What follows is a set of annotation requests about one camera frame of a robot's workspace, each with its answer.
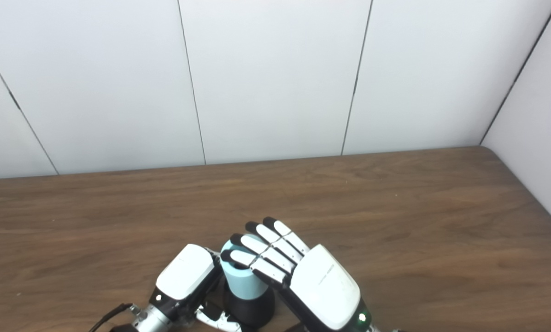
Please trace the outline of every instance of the wood grain surface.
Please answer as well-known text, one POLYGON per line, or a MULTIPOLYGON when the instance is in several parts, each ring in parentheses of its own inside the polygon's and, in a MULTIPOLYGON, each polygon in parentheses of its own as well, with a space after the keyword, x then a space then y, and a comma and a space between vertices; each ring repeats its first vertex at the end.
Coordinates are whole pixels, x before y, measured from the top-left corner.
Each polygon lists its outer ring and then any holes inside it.
MULTIPOLYGON (((482 147, 0 179, 0 331, 86 332, 145 305, 185 244, 268 215, 324 244, 383 330, 551 332, 551 217, 482 147)), ((278 302, 263 331, 296 322, 278 302)))

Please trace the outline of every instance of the white robotic hand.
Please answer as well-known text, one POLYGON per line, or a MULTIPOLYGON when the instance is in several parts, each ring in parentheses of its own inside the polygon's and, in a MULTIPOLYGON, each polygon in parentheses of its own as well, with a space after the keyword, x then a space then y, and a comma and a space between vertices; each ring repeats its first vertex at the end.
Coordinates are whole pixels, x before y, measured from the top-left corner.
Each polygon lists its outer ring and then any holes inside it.
POLYGON ((355 280, 324 246, 310 249, 284 223, 266 217, 249 221, 249 235, 234 234, 231 242, 248 248, 225 250, 221 259, 248 267, 279 292, 309 332, 374 332, 372 315, 355 280))
POLYGON ((157 277, 149 305, 143 310, 134 310, 133 305, 134 322, 111 332, 167 332, 176 326, 189 326, 194 319, 225 332, 251 332, 205 300, 222 276, 217 252, 188 244, 157 277))

